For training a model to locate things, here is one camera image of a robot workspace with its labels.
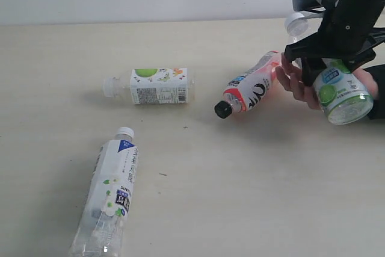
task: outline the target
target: orange and white bottle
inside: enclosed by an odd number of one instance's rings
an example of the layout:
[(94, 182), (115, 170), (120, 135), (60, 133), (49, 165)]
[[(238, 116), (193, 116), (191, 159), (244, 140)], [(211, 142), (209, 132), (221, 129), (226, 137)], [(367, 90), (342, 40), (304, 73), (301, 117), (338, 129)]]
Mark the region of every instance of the orange and white bottle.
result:
[(281, 53), (269, 51), (255, 66), (230, 81), (223, 93), (223, 100), (214, 108), (218, 117), (225, 119), (233, 113), (254, 108), (276, 79), (275, 68), (280, 61)]

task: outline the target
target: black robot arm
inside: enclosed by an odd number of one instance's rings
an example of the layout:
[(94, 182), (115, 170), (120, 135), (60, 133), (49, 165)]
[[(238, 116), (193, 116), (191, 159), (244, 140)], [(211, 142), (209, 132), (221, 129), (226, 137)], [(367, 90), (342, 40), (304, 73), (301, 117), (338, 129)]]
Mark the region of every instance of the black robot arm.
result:
[(295, 11), (319, 12), (324, 7), (322, 23), (316, 33), (287, 45), (285, 57), (289, 61), (301, 59), (306, 86), (325, 68), (322, 58), (343, 60), (353, 72), (371, 61), (376, 46), (385, 42), (385, 28), (374, 28), (385, 0), (292, 0)]

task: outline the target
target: bottle cap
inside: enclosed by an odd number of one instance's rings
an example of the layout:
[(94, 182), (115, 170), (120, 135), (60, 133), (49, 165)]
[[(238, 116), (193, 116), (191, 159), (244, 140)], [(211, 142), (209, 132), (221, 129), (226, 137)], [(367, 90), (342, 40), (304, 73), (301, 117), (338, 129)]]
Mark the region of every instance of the bottle cap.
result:
[(309, 28), (307, 19), (302, 13), (292, 13), (285, 20), (285, 28), (290, 36), (300, 36)]
[(134, 130), (131, 128), (127, 128), (125, 126), (122, 126), (118, 129), (116, 132), (117, 135), (129, 135), (131, 138), (134, 138)]
[(116, 78), (108, 78), (103, 82), (103, 93), (104, 96), (108, 98), (113, 98), (115, 96), (115, 83)]
[(221, 119), (225, 119), (233, 113), (231, 105), (225, 101), (220, 101), (217, 103), (217, 105), (214, 107), (214, 111)]

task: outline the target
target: water bottle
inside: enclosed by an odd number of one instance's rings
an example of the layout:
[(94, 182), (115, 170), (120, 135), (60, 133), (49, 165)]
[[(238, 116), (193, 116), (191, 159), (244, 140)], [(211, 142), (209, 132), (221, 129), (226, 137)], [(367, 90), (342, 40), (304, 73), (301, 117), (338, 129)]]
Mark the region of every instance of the water bottle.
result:
[(187, 68), (133, 69), (104, 80), (103, 92), (135, 105), (185, 104), (194, 99), (194, 77)]
[(69, 257), (119, 257), (138, 164), (134, 131), (120, 128), (100, 149)]
[[(320, 14), (305, 17), (293, 13), (285, 20), (289, 44), (309, 35), (308, 19), (319, 18)], [(346, 125), (365, 117), (373, 107), (373, 98), (366, 87), (347, 69), (342, 60), (322, 59), (327, 68), (313, 84), (321, 109), (328, 121), (335, 125)], [(296, 63), (302, 68), (301, 60)]]
[(269, 51), (251, 69), (230, 81), (224, 90), (223, 100), (214, 111), (225, 119), (233, 113), (249, 111), (266, 95), (276, 78), (275, 67), (279, 66), (281, 54)]

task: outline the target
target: white bottle cap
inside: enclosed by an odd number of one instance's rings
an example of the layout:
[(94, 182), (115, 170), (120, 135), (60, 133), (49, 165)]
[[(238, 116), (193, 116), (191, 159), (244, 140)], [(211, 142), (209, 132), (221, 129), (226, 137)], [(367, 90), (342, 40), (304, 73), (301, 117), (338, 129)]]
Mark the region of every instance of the white bottle cap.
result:
[(103, 93), (104, 96), (108, 98), (113, 98), (115, 96), (115, 83), (116, 78), (108, 78), (103, 82)]
[(122, 126), (118, 129), (116, 132), (117, 135), (129, 135), (131, 138), (134, 138), (134, 130), (131, 128), (127, 128), (125, 126)]
[(290, 36), (300, 36), (309, 28), (309, 23), (304, 17), (305, 15), (297, 12), (286, 18), (285, 28)]

